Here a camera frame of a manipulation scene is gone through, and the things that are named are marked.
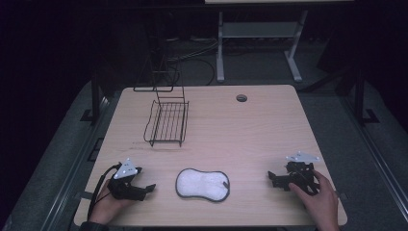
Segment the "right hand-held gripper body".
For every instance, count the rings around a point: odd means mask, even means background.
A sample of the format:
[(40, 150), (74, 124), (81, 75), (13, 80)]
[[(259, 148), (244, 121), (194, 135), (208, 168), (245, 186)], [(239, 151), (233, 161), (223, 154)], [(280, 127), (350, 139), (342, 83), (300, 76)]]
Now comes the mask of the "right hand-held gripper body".
[(315, 169), (314, 163), (319, 162), (320, 157), (297, 151), (292, 156), (287, 156), (286, 159), (289, 162), (295, 162), (295, 171), (288, 172), (291, 183), (294, 183), (309, 195), (316, 195), (318, 188), (313, 170)]

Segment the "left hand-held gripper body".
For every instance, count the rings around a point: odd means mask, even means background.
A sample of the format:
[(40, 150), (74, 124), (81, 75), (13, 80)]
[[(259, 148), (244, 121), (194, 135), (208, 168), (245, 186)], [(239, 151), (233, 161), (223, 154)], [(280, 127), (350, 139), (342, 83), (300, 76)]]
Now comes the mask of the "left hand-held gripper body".
[(127, 158), (119, 165), (117, 172), (109, 181), (108, 189), (112, 196), (115, 199), (143, 201), (147, 192), (143, 188), (132, 185), (135, 176), (137, 176), (136, 166)]

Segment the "person's left hand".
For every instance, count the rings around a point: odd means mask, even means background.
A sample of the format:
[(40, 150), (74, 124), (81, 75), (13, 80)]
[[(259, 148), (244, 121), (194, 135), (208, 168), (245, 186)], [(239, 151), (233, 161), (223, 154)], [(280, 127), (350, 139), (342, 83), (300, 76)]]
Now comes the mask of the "person's left hand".
[(97, 196), (89, 221), (102, 225), (109, 224), (120, 212), (135, 204), (133, 200), (115, 199), (108, 188)]

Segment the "person's right hand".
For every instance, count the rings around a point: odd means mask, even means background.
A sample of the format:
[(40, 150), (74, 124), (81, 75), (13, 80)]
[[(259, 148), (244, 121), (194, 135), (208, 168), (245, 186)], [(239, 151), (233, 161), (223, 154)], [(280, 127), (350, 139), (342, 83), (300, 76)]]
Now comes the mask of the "person's right hand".
[(339, 198), (325, 176), (316, 170), (314, 174), (319, 182), (318, 194), (309, 195), (294, 183), (289, 184), (290, 190), (301, 199), (318, 231), (340, 231)]

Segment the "white sponge with grey edge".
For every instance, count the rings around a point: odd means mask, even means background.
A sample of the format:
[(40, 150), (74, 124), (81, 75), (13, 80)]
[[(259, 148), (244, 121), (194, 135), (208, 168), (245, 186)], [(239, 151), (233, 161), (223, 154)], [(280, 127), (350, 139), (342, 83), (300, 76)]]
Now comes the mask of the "white sponge with grey edge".
[(176, 193), (182, 198), (203, 198), (224, 201), (230, 194), (230, 181), (222, 171), (183, 169), (176, 178)]

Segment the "black metal stand post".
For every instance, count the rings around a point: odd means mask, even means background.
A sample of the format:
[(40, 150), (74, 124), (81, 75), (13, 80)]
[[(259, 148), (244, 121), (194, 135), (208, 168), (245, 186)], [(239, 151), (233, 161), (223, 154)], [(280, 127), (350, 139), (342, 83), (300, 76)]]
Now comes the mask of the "black metal stand post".
[(368, 123), (378, 123), (379, 119), (372, 109), (364, 108), (365, 78), (361, 70), (357, 71), (355, 77), (354, 91), (354, 116), (361, 126)]
[(88, 121), (92, 125), (94, 125), (100, 116), (100, 102), (101, 102), (100, 86), (97, 73), (94, 73), (91, 76), (90, 86), (91, 86), (91, 108), (83, 112), (81, 121)]

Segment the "white metal table frame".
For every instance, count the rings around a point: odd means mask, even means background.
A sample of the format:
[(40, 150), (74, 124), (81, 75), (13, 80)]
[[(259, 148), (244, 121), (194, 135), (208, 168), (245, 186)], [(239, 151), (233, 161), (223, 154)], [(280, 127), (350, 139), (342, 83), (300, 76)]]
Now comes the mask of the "white metal table frame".
[(284, 52), (285, 59), (297, 83), (302, 77), (294, 60), (296, 48), (300, 41), (308, 12), (303, 11), (297, 21), (283, 22), (226, 22), (223, 12), (218, 14), (217, 24), (217, 81), (225, 81), (223, 43), (226, 39), (292, 39), (293, 44)]

